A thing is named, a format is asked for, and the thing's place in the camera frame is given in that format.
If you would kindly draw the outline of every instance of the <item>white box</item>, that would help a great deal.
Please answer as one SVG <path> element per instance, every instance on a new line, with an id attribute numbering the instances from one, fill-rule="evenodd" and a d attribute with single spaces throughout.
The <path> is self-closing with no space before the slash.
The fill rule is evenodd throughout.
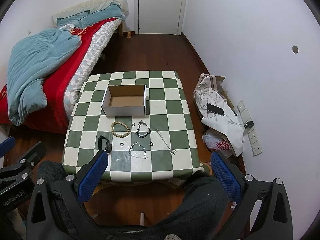
<path id="1" fill-rule="evenodd" d="M 106 116 L 145 116 L 146 85 L 108 86 L 101 103 Z"/>

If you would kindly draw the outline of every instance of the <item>silver bolt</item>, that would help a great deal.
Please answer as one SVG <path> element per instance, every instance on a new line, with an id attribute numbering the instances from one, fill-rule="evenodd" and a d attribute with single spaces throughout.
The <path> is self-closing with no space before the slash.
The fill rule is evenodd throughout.
<path id="1" fill-rule="evenodd" d="M 72 181 L 74 178 L 75 178 L 75 176 L 73 176 L 72 174 L 66 176 L 67 181 Z"/>
<path id="2" fill-rule="evenodd" d="M 43 182 L 44 182 L 44 179 L 42 179 L 42 178 L 37 180 L 38 185 L 41 185 Z"/>
<path id="3" fill-rule="evenodd" d="M 276 179 L 276 184 L 281 185 L 281 184 L 282 184 L 282 180 L 277 178 L 277 179 Z"/>
<path id="4" fill-rule="evenodd" d="M 245 178 L 247 181 L 253 181 L 253 176 L 250 175 L 250 174 L 247 174 L 244 178 Z"/>

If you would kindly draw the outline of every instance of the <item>wooden floor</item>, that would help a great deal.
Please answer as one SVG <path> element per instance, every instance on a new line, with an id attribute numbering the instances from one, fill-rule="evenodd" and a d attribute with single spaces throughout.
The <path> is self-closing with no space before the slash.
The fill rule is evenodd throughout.
<path id="1" fill-rule="evenodd" d="M 92 75 L 138 70 L 178 72 L 191 114 L 199 159 L 208 162 L 211 152 L 201 139 L 205 128 L 193 103 L 193 90 L 202 70 L 183 37 L 140 34 L 127 39 L 114 35 L 103 53 L 106 59 L 98 61 Z M 48 148 L 45 159 L 61 162 L 64 135 L 31 130 L 25 126 L 18 127 L 11 135 L 16 138 L 17 145 L 7 154 L 6 165 L 15 163 L 18 156 L 40 140 Z M 99 214 L 95 220 L 100 225 L 139 224 L 140 213 L 144 212 L 146 226 L 149 226 L 173 212 L 181 203 L 183 195 L 182 189 L 172 189 L 157 182 L 134 187 L 110 187 L 94 195 L 86 203 L 86 208 L 90 214 Z M 27 208 L 28 203 L 21 206 L 20 210 L 26 214 Z M 222 222 L 231 212 L 232 209 L 228 207 Z"/>

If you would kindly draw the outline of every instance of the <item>checkered tablecloth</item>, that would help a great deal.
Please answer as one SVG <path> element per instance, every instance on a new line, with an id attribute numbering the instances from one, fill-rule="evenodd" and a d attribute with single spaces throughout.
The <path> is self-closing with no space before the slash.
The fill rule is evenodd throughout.
<path id="1" fill-rule="evenodd" d="M 107 86 L 130 84 L 147 86 L 146 116 L 106 117 L 101 102 Z M 139 138 L 134 133 L 140 120 L 151 129 L 151 134 L 145 138 Z M 112 135 L 110 126 L 116 121 L 131 127 L 128 137 Z M 177 151 L 175 155 L 170 154 L 156 129 L 161 131 L 166 143 Z M 121 125 L 115 125 L 114 130 L 118 134 L 126 133 Z M 147 128 L 141 125 L 140 132 L 146 131 Z M 103 181 L 169 180 L 181 185 L 196 171 L 205 171 L 199 162 L 188 104 L 175 71 L 133 71 L 90 76 L 80 91 L 66 135 L 62 164 L 67 172 L 75 174 L 92 159 L 98 152 L 100 135 L 112 143 Z M 148 160 L 129 156 L 128 149 L 134 142 L 146 148 Z M 132 155 L 143 157 L 141 147 L 136 145 L 133 150 Z"/>

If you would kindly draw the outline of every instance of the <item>patterned mattress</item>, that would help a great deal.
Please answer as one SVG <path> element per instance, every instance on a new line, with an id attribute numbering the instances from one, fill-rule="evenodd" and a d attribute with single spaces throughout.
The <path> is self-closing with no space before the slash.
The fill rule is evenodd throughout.
<path id="1" fill-rule="evenodd" d="M 68 87 L 64 93 L 64 109 L 66 111 L 68 119 L 71 117 L 71 113 L 75 106 L 78 94 L 82 88 L 84 82 L 89 78 L 89 74 L 97 63 L 101 52 L 104 50 L 111 36 L 121 24 L 120 19 L 116 19 L 112 22 L 107 22 L 101 26 L 101 28 L 93 35 L 90 47 L 84 56 L 78 70 L 69 82 Z"/>

